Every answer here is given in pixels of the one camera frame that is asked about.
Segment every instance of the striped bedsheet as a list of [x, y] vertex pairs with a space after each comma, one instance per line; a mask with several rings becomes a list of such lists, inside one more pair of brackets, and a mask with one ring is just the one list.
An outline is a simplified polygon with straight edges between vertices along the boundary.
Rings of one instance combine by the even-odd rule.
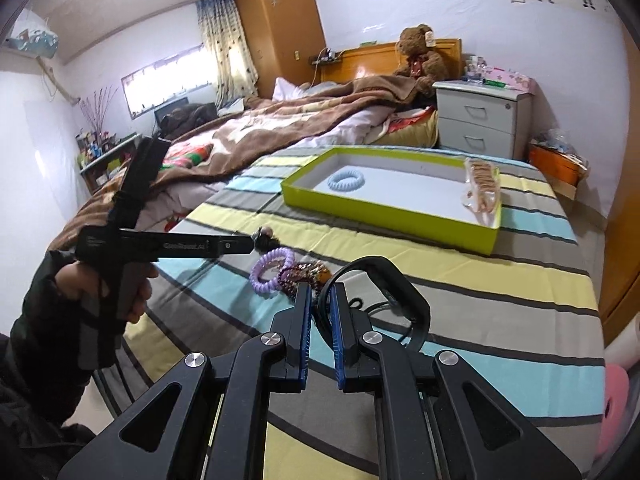
[[[298, 258], [322, 260], [331, 270], [361, 256], [386, 256], [431, 304], [431, 335], [422, 351], [457, 351], [586, 476], [604, 403], [602, 330], [575, 235], [542, 175], [522, 162], [495, 160], [502, 225], [494, 253], [479, 256], [289, 208], [281, 180], [325, 149], [289, 148], [258, 160], [175, 230], [251, 234], [268, 224]], [[146, 314], [128, 326], [118, 351], [135, 396], [188, 352], [233, 351], [290, 307], [284, 294], [253, 292], [248, 274], [257, 259], [253, 253], [160, 261]], [[362, 273], [350, 274], [345, 285], [350, 298], [365, 304], [382, 299]], [[384, 332], [404, 332], [404, 319], [380, 316]], [[271, 396], [264, 477], [374, 478], [372, 397], [338, 391], [332, 350], [315, 327], [310, 359], [303, 394]], [[114, 368], [98, 372], [97, 380], [115, 413], [128, 406]]]

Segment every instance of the wooden headboard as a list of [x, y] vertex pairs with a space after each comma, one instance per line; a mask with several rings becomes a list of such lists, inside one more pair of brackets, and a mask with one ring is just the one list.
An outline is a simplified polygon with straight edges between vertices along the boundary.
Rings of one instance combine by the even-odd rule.
[[[464, 68], [462, 40], [436, 40], [435, 50], [444, 59], [449, 78], [460, 79]], [[398, 68], [401, 60], [395, 43], [352, 48], [344, 51], [342, 62], [320, 66], [320, 81], [346, 83], [367, 75], [388, 75]]]

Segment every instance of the light blue hair tie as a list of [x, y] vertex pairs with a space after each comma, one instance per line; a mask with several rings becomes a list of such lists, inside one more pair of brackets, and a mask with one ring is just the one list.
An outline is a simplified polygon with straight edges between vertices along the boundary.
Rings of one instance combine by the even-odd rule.
[[357, 170], [342, 170], [332, 174], [327, 181], [329, 189], [346, 193], [364, 186], [364, 175]]

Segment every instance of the drawer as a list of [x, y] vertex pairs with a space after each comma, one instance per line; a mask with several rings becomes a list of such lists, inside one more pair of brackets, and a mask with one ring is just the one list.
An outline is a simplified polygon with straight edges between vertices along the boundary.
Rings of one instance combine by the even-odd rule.
[[441, 118], [465, 121], [512, 134], [515, 131], [516, 102], [471, 92], [438, 90]]
[[512, 158], [514, 137], [485, 126], [438, 117], [440, 143], [443, 148], [478, 155]]

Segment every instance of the pink fabric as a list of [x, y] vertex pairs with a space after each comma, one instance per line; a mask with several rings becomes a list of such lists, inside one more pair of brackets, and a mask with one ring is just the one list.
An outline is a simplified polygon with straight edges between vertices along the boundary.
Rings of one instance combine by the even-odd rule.
[[629, 394], [629, 376], [623, 367], [607, 365], [604, 394], [605, 415], [602, 419], [600, 440], [596, 450], [598, 456], [605, 454], [613, 444], [625, 412], [626, 398]]

